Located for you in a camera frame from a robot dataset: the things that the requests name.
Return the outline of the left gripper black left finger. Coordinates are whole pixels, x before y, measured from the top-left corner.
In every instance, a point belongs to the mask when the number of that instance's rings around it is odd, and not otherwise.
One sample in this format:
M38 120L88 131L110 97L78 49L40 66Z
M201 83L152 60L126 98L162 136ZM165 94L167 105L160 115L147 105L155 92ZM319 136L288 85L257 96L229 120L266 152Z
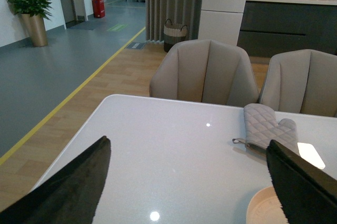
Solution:
M92 223L111 157L103 136L39 187L1 212L1 223Z

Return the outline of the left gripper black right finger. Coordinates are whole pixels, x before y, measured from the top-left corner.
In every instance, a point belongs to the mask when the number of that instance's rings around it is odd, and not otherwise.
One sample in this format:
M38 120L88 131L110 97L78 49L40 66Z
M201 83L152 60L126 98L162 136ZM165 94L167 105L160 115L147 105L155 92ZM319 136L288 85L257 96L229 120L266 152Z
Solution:
M336 223L336 179L276 140L266 161L288 223Z

